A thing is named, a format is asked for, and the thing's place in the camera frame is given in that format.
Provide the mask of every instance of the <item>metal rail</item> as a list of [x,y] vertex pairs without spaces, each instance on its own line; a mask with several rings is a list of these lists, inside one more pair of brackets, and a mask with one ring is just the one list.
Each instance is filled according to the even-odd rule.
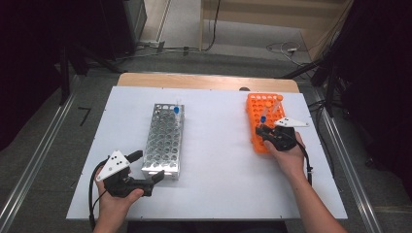
[[24,172],[18,180],[15,188],[9,194],[1,215],[0,215],[0,232],[8,232],[15,216],[27,195],[30,186],[33,184],[37,173],[39,172],[43,161],[45,160],[49,148],[60,129],[60,126],[67,116],[70,107],[77,94],[77,89],[81,85],[82,80],[79,76],[75,76],[72,81],[72,94],[68,97],[66,103],[63,106],[59,106],[55,113],[51,124],[49,125],[45,135],[43,136],[39,146],[34,151],[28,162]]
[[[323,94],[315,88],[315,94],[317,100],[325,99]],[[363,223],[369,233],[380,233],[383,232],[379,221],[375,215],[372,205],[369,202],[366,191],[363,188],[361,179],[358,176],[356,168],[352,164],[351,158],[348,151],[346,150],[345,144],[340,137],[339,131],[337,129],[334,118],[330,118],[327,112],[323,112],[323,118],[326,124],[327,131],[336,149],[339,161],[342,165],[343,171],[347,178],[349,187],[352,190],[355,201],[357,202],[360,215],[363,219]]]

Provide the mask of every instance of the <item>white tabletop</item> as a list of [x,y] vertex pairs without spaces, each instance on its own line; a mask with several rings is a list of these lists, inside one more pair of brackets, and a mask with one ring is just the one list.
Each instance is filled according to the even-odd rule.
[[[142,197],[130,208],[128,219],[298,218],[292,190],[276,161],[253,150],[245,111],[248,93],[113,87],[67,218],[88,219],[88,183],[94,167],[114,150],[123,154],[143,150],[154,104],[177,100],[185,105],[180,178],[156,184],[152,197]],[[303,95],[281,94],[286,116],[310,124],[296,131],[314,167],[315,190],[336,218],[347,218]],[[142,159],[132,163],[130,176],[143,179],[141,167]],[[93,194],[95,200],[96,186]]]

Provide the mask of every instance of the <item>gray floor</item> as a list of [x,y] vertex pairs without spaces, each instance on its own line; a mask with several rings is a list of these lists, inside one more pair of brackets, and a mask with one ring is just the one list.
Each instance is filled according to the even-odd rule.
[[[172,40],[172,37],[178,39],[175,34],[176,30],[170,30],[170,33],[168,33],[168,28],[166,25],[163,33],[166,45],[170,43],[167,46],[191,46],[183,42],[178,45],[176,40]],[[278,38],[282,37],[287,37],[287,41],[299,40],[298,37],[278,36]],[[285,42],[285,39],[274,40],[273,43],[275,42]],[[251,44],[248,44],[248,42],[237,43],[242,47]],[[183,56],[181,53],[172,52],[157,56],[129,58],[118,62],[118,65],[129,72],[211,74],[263,79],[280,77],[296,68],[296,65],[288,61],[282,54],[271,57],[267,57],[267,54],[253,56],[250,53],[234,53],[236,50],[232,48],[224,51],[222,48],[227,47],[221,44],[219,40],[217,45],[221,47],[219,50],[208,53],[194,52],[188,56]],[[301,56],[297,59],[300,62],[307,62],[307,56],[306,58]],[[118,78],[119,74],[110,73],[105,68],[98,66],[92,68],[87,77],[81,77],[82,83],[76,92],[73,104],[56,134],[43,165],[25,196],[9,232],[89,231],[87,221],[69,221],[65,217],[76,188],[76,180],[83,169],[111,87],[116,85]],[[309,84],[307,79],[306,74],[295,78],[307,103],[313,103],[317,99],[314,87]],[[58,90],[27,122],[12,144],[0,151],[0,202],[2,204],[8,199],[10,191],[15,187],[26,164],[52,122],[52,118],[58,110],[59,94]],[[85,116],[85,111],[79,110],[79,107],[91,108],[91,112],[83,126],[80,126],[80,124]],[[388,171],[380,171],[364,166],[364,161],[368,158],[368,155],[362,146],[356,126],[350,120],[345,119],[339,109],[335,109],[335,114],[341,136],[375,209],[383,232],[410,232],[412,229],[412,222],[410,221],[412,215],[410,211],[411,201],[406,195],[400,180]],[[330,162],[335,167],[336,184],[342,189],[340,195],[349,217],[347,220],[343,220],[342,224],[350,232],[366,232],[354,195],[342,171],[336,151],[322,120],[320,128],[331,152],[332,160]],[[290,232],[303,232],[298,219],[288,220],[287,226]]]

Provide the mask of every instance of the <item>orange test tube rack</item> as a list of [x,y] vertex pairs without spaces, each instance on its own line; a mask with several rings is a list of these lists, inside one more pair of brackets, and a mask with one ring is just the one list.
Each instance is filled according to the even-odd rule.
[[269,153],[267,148],[263,144],[263,140],[256,134],[256,127],[260,125],[260,117],[263,112],[266,112],[266,124],[273,128],[275,127],[275,121],[285,117],[285,112],[282,106],[283,96],[276,93],[250,93],[246,100],[246,112],[248,113],[249,123],[251,127],[251,142],[254,146],[254,150],[257,153]]

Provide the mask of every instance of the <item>stand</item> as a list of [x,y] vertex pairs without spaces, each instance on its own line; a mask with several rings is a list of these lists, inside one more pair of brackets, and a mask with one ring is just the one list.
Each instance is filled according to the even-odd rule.
[[60,106],[63,105],[70,95],[70,79],[69,79],[69,61],[73,65],[76,74],[85,75],[87,74],[88,67],[85,62],[84,57],[87,56],[95,60],[100,65],[106,67],[110,71],[122,74],[126,73],[126,70],[121,70],[120,68],[112,65],[105,59],[94,54],[92,51],[74,43],[63,43],[60,46],[60,73],[61,73],[61,99]]

